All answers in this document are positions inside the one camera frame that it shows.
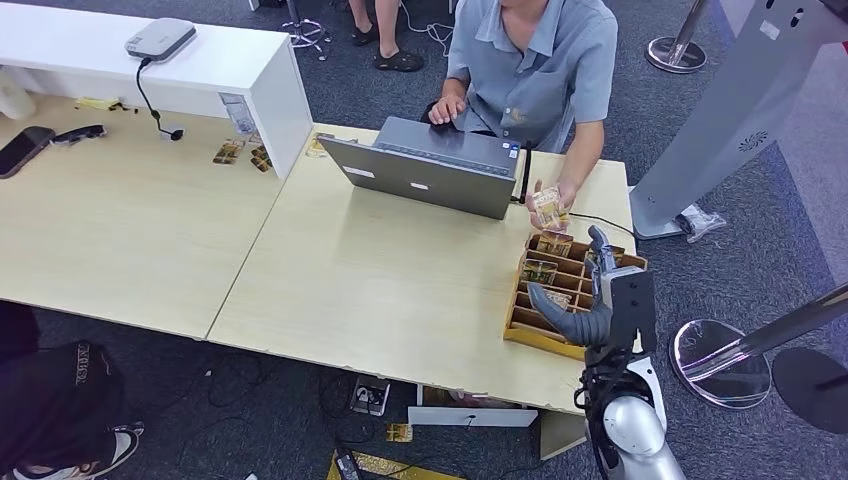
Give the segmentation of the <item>person's left hand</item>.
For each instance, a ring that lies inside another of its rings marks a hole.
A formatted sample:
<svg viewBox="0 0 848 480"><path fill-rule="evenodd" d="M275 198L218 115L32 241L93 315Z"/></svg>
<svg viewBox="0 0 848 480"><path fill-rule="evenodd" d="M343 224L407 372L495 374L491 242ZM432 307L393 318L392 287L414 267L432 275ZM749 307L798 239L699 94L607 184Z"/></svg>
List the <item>person's left hand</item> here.
<svg viewBox="0 0 848 480"><path fill-rule="evenodd" d="M538 230L565 232L575 197L576 192L569 185L558 183L545 187L541 180L537 180L533 190L526 195L532 226Z"/></svg>

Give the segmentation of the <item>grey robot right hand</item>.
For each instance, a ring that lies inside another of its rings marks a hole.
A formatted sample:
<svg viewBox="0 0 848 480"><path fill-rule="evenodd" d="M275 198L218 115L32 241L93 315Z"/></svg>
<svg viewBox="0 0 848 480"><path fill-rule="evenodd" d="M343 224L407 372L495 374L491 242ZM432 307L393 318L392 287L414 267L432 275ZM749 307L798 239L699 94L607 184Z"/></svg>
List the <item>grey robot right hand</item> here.
<svg viewBox="0 0 848 480"><path fill-rule="evenodd" d="M604 345L611 331L613 309L607 277L616 269L612 245L598 227L588 229L593 259L586 260L592 274L593 305L588 312L569 312L551 299L541 284L529 282L527 292L532 307L566 341L583 347Z"/></svg>

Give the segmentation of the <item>person's right hand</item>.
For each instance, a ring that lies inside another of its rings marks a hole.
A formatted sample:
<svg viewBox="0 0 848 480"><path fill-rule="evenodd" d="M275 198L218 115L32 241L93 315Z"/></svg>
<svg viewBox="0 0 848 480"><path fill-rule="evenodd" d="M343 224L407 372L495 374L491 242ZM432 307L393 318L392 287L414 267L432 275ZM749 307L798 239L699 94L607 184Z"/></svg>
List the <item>person's right hand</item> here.
<svg viewBox="0 0 848 480"><path fill-rule="evenodd" d="M465 110L465 101L459 95L449 93L437 100L428 112L432 125L447 125L453 123Z"/></svg>

